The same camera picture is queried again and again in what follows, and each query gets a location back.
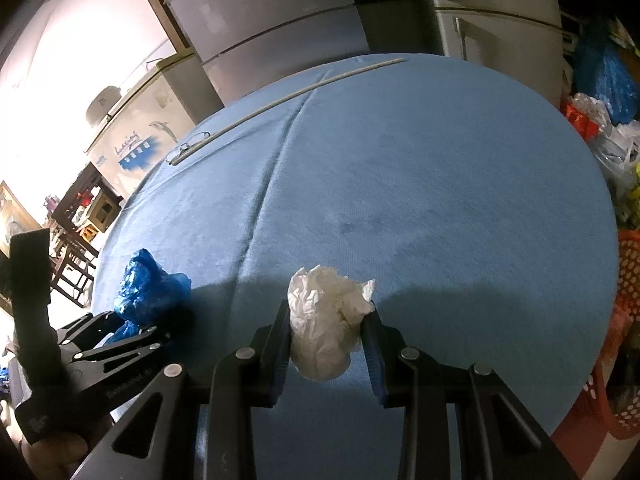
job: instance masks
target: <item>red basket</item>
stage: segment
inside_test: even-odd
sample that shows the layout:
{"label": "red basket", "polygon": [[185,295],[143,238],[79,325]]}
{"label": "red basket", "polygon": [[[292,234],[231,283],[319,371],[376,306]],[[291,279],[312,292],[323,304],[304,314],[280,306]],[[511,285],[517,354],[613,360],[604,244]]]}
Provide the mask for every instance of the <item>red basket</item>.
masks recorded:
{"label": "red basket", "polygon": [[[618,242],[618,293],[609,333],[577,402],[588,407],[588,411],[600,419],[613,437],[624,440],[640,433],[640,386],[633,386],[632,403],[622,412],[613,413],[607,399],[603,364],[606,364],[607,360],[615,359],[631,322],[640,321],[640,233],[620,231]],[[620,316],[629,317],[628,323],[620,322]]]}

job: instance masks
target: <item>framed painting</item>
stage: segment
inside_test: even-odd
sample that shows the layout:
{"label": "framed painting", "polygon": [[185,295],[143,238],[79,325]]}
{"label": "framed painting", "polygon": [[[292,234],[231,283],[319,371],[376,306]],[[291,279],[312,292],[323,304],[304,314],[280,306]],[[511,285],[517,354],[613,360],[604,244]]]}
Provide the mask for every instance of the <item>framed painting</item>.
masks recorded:
{"label": "framed painting", "polygon": [[9,256],[12,236],[36,229],[42,226],[27,213],[4,180],[0,182],[0,251]]}

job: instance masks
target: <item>white container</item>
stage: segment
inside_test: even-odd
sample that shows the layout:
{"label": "white container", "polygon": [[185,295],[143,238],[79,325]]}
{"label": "white container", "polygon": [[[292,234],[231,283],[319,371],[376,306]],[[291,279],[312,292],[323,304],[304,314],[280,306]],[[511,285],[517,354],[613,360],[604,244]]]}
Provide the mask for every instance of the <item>white container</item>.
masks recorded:
{"label": "white container", "polygon": [[128,198],[191,130],[223,107],[200,60],[187,49],[158,62],[97,127],[86,154]]}

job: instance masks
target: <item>red plastic bag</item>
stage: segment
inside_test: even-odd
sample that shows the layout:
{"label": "red plastic bag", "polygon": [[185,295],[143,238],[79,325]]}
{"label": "red plastic bag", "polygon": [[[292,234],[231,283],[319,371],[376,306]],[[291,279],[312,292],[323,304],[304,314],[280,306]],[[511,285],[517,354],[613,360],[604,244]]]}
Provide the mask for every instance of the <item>red plastic bag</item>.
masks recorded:
{"label": "red plastic bag", "polygon": [[574,126],[585,142],[598,134],[598,125],[571,103],[562,101],[560,112]]}

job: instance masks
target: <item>crumpled white bag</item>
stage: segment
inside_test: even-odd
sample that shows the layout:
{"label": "crumpled white bag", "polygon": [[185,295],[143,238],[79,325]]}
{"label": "crumpled white bag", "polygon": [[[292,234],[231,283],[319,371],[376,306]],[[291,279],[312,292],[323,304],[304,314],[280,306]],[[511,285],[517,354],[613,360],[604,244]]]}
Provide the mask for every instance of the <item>crumpled white bag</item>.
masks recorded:
{"label": "crumpled white bag", "polygon": [[360,343],[360,322],[373,311],[369,303],[376,280],[355,282],[332,267],[304,267],[289,282],[291,360],[301,375],[328,381],[351,364]]}

